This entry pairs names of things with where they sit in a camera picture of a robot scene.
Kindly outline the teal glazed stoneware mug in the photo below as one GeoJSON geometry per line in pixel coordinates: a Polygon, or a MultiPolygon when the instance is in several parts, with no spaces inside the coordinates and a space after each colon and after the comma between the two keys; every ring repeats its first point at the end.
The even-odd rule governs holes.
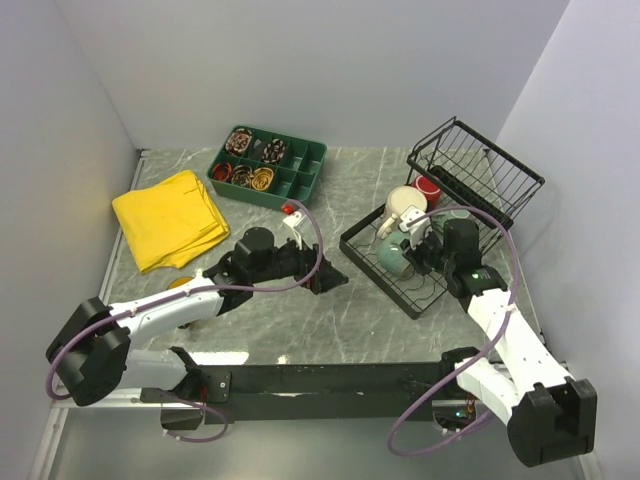
{"type": "Polygon", "coordinates": [[[387,235],[376,250],[379,266],[395,276],[405,275],[411,268],[411,263],[404,257],[402,242],[409,236],[401,231],[393,231],[387,235]]]}

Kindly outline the cream floral mug green inside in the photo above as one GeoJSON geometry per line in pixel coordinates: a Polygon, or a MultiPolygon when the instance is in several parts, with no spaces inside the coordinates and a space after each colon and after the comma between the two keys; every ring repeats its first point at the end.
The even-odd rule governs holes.
{"type": "Polygon", "coordinates": [[[413,186],[394,188],[387,197],[383,221],[377,231],[377,237],[384,240],[398,225],[401,215],[410,207],[422,212],[428,209],[428,200],[422,192],[413,186]]]}

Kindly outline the red enamel mug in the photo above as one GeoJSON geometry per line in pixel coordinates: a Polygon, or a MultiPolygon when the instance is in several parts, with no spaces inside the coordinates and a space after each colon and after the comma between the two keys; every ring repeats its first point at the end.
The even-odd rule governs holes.
{"type": "Polygon", "coordinates": [[[442,191],[436,184],[427,177],[419,175],[412,181],[412,186],[420,191],[425,197],[428,211],[432,211],[437,208],[442,191]]]}

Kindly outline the yellow cup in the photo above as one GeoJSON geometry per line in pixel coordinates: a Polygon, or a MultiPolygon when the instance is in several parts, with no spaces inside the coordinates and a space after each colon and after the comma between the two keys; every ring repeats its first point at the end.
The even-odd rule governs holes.
{"type": "Polygon", "coordinates": [[[168,290],[175,288],[183,288],[185,285],[189,284],[193,280],[191,276],[183,276],[173,280],[167,287],[168,290]]]}

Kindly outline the mint green teacup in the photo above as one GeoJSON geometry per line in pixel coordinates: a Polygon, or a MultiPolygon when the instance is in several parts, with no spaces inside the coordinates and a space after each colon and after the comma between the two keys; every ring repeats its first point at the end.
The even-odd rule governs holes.
{"type": "Polygon", "coordinates": [[[470,218],[471,218],[471,213],[469,211],[464,209],[453,209],[453,210],[447,210],[447,211],[434,214],[431,217],[431,222],[434,226],[443,228],[446,222],[449,220],[456,220],[456,219],[467,220],[470,218]]]}

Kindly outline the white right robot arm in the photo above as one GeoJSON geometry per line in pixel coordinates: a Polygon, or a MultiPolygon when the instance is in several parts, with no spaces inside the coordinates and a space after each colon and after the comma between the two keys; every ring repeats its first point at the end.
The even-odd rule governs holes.
{"type": "Polygon", "coordinates": [[[577,380],[547,350],[518,309],[514,288],[482,262],[479,227],[469,218],[448,220],[415,248],[421,264],[442,274],[452,296],[489,337],[506,370],[482,351],[444,357],[441,392],[479,399],[507,428],[513,452],[534,467],[592,452],[597,393],[577,380]]]}

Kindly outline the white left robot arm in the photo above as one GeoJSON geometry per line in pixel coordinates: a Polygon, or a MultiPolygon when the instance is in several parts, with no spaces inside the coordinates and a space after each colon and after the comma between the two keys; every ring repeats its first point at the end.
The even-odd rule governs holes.
{"type": "Polygon", "coordinates": [[[122,388],[159,388],[186,402],[200,388],[191,357],[178,347],[152,353],[143,345],[192,321],[224,315],[256,292],[273,293],[271,281],[287,278],[315,295],[348,282],[320,244],[289,239],[276,246],[270,230],[253,227],[214,266],[181,286],[119,304],[106,305],[97,297],[81,302],[45,357],[65,396],[80,407],[122,388]]]}

